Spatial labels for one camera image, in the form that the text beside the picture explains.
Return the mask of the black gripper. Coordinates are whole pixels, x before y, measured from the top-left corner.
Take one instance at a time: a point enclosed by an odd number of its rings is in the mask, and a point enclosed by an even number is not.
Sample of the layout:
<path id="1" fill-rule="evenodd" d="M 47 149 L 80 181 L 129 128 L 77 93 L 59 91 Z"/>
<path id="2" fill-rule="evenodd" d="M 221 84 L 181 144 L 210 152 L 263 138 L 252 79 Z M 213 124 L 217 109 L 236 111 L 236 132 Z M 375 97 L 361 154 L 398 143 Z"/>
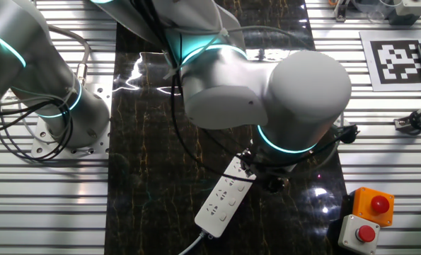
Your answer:
<path id="1" fill-rule="evenodd" d="M 269 193 L 283 191 L 288 185 L 292 171 L 297 164 L 254 157 L 250 150 L 244 150 L 239 154 L 241 168 L 245 170 L 244 177 L 254 181 L 254 185 L 261 187 Z"/>

